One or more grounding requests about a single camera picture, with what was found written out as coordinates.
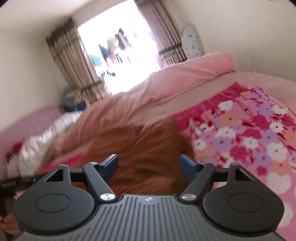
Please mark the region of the left hand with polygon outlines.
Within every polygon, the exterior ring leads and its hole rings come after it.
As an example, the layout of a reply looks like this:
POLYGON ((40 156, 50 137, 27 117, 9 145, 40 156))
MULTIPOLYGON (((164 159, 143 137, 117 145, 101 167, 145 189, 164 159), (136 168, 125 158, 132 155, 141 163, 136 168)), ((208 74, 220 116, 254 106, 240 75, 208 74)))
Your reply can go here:
POLYGON ((16 217, 13 213, 1 216, 1 228, 10 235, 19 235, 21 233, 16 217))

